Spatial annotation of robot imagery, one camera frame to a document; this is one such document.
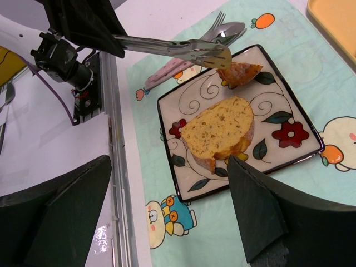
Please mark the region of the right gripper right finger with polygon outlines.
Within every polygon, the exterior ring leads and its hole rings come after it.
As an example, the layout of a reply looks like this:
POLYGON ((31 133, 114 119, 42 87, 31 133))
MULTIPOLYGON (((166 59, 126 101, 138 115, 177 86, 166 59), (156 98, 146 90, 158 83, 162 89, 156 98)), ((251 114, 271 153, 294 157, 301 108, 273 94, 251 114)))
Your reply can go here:
POLYGON ((241 161, 228 179, 251 266, 354 266, 355 207, 306 194, 241 161))

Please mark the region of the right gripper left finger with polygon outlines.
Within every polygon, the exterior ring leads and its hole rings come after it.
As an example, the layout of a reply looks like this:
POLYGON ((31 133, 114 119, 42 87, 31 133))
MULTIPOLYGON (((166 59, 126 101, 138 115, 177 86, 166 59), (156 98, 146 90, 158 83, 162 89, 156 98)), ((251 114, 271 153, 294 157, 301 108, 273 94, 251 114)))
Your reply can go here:
POLYGON ((84 266, 111 176, 102 155, 1 197, 1 266, 84 266))

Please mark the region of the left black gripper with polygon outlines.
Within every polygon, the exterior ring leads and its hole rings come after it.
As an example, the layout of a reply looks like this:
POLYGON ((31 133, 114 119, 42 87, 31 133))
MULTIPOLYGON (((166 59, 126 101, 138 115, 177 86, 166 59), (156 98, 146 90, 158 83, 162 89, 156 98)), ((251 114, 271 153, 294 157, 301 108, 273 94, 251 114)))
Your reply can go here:
POLYGON ((51 33, 65 35, 79 46, 124 58, 123 45, 114 36, 124 36, 125 30, 110 1, 40 0, 40 4, 44 6, 51 33))

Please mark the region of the herb bread slice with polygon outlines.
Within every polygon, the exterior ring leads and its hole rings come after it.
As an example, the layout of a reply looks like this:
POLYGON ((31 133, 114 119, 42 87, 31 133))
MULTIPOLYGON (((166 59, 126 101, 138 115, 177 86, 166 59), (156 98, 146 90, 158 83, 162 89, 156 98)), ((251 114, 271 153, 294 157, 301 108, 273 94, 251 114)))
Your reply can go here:
POLYGON ((238 156, 254 136, 254 114, 249 102, 226 98, 204 110, 181 131, 181 138, 198 165, 215 173, 217 160, 238 156))

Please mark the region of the metal food tongs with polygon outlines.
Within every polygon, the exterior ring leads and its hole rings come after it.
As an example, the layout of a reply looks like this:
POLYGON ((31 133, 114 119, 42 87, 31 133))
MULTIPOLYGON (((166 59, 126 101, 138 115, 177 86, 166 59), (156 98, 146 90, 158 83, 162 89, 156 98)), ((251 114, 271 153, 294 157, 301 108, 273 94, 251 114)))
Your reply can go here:
POLYGON ((228 47, 200 39, 164 41, 151 38, 114 35, 125 50, 168 56, 206 68, 227 69, 232 63, 228 47))

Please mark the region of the small round bread slice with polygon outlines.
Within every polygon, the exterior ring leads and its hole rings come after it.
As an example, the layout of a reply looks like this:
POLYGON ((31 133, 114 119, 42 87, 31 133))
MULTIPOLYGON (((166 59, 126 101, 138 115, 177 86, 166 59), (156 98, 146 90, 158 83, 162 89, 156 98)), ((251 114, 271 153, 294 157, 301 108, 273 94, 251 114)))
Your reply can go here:
POLYGON ((233 62, 228 69, 217 69, 216 72, 222 79, 222 85, 234 89, 238 86, 247 85, 262 70, 263 66, 259 64, 246 62, 233 62))

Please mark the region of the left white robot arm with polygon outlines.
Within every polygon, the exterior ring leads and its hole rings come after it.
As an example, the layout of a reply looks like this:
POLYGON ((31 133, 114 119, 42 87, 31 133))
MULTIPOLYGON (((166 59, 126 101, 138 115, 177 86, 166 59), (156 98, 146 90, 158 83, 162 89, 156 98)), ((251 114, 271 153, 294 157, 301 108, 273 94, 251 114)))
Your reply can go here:
POLYGON ((1 17, 1 47, 47 72, 57 82, 84 91, 94 73, 77 60, 75 46, 104 51, 123 58, 115 35, 127 33, 110 1, 41 1, 50 24, 47 32, 1 17))

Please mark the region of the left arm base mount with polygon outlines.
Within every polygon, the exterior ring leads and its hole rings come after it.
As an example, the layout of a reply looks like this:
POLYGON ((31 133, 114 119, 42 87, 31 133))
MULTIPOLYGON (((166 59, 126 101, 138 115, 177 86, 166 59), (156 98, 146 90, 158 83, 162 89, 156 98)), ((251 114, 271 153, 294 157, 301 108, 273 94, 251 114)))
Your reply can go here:
POLYGON ((88 121, 98 114, 102 107, 100 54, 96 53, 90 57, 85 62, 85 66, 93 72, 93 81, 84 91, 73 91, 75 97, 73 120, 75 125, 88 121))

